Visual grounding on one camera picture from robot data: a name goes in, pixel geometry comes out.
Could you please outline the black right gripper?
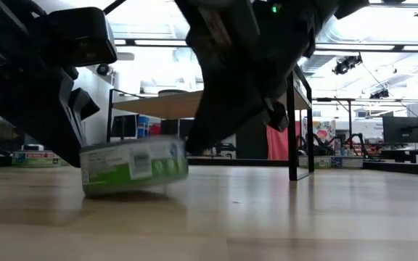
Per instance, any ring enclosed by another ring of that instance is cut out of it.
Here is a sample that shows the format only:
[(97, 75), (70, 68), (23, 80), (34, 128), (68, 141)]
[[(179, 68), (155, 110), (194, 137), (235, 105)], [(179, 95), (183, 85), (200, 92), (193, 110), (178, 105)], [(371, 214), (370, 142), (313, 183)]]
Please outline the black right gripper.
[(313, 1), (177, 1), (189, 24), (186, 43), (204, 80), (185, 144), (199, 154), (256, 120), (284, 131), (287, 111), (261, 100), (284, 91), (284, 78), (314, 47)]

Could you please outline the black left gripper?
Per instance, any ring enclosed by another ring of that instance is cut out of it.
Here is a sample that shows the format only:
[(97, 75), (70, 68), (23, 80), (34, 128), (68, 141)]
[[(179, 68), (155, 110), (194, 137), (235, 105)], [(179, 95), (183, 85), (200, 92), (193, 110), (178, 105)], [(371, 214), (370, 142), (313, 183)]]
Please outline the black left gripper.
[(85, 120), (100, 108), (88, 92), (71, 92), (72, 87), (64, 67), (46, 63), (19, 45), (0, 45), (0, 116), (22, 122), (29, 136), (79, 167), (82, 141), (74, 118)]

